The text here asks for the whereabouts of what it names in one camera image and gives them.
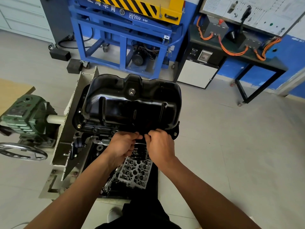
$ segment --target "person's right hand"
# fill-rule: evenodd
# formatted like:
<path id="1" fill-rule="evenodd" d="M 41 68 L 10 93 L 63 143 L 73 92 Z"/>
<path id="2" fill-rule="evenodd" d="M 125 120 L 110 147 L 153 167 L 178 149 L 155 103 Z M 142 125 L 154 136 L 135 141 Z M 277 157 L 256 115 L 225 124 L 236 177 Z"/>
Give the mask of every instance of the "person's right hand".
<path id="1" fill-rule="evenodd" d="M 175 157 L 175 143 L 166 131 L 151 130 L 144 135 L 150 159 L 159 169 L 166 167 Z"/>

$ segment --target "forearm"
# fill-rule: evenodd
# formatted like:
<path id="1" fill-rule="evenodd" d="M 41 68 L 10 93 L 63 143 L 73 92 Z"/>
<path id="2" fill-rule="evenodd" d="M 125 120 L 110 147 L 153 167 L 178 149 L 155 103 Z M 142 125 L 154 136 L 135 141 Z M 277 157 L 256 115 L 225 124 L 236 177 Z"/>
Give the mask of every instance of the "forearm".
<path id="1" fill-rule="evenodd" d="M 197 177 L 177 158 L 161 171 L 176 186 L 202 228 L 259 228 L 242 210 Z"/>
<path id="2" fill-rule="evenodd" d="M 26 229 L 81 228 L 98 194 L 113 170 L 102 153 L 62 195 L 34 218 Z"/>

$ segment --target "chrome steering wheel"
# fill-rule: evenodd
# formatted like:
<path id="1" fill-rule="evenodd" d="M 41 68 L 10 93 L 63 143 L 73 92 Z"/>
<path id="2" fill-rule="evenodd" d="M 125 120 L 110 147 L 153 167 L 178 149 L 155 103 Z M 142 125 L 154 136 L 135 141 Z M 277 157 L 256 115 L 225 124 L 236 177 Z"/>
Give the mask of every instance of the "chrome steering wheel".
<path id="1" fill-rule="evenodd" d="M 30 151 L 32 152 L 32 154 L 31 156 L 25 156 L 25 155 L 9 152 L 7 151 L 7 149 L 21 149 L 22 151 Z M 3 154 L 11 158 L 18 158 L 28 161 L 41 161 L 48 158 L 47 153 L 41 149 L 27 145 L 21 145 L 18 143 L 10 143 L 10 142 L 0 142 L 0 154 Z"/>

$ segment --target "black pants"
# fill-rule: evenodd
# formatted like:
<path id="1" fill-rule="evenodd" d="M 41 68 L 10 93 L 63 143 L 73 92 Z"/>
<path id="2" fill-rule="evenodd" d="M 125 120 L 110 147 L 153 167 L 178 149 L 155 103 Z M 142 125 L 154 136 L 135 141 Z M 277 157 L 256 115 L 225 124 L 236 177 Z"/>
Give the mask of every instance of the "black pants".
<path id="1" fill-rule="evenodd" d="M 158 199 L 134 199 L 125 203 L 122 209 L 123 216 L 98 226 L 96 229 L 108 228 L 166 228 L 181 229 L 170 221 Z"/>

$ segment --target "blue metal frame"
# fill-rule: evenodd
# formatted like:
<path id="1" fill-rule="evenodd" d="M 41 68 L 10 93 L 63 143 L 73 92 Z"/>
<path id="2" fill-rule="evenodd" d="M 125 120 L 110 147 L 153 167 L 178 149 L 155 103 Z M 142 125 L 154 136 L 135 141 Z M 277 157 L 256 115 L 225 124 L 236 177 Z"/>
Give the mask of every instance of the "blue metal frame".
<path id="1" fill-rule="evenodd" d="M 121 15 L 120 8 L 115 8 L 100 2 L 94 4 L 94 1 L 92 0 L 75 0 L 75 3 L 76 5 L 70 6 L 69 9 L 72 15 L 71 21 L 79 54 L 83 61 L 98 63 L 150 79 L 155 79 L 159 77 L 168 48 L 181 41 L 183 38 L 183 27 L 181 37 L 177 41 L 169 43 L 169 38 L 172 34 L 172 29 L 169 26 L 163 26 L 142 15 L 126 10 L 125 14 Z M 100 31 L 100 39 L 98 39 L 88 50 L 85 49 L 81 25 L 89 26 Z M 118 35 L 119 41 L 107 38 L 106 32 L 111 35 Z M 145 71 L 147 64 L 135 66 L 132 63 L 131 66 L 128 66 L 133 54 L 133 46 L 127 44 L 128 39 L 160 48 L 159 54 L 153 65 L 153 73 Z M 119 64 L 92 56 L 103 43 L 120 46 Z"/>

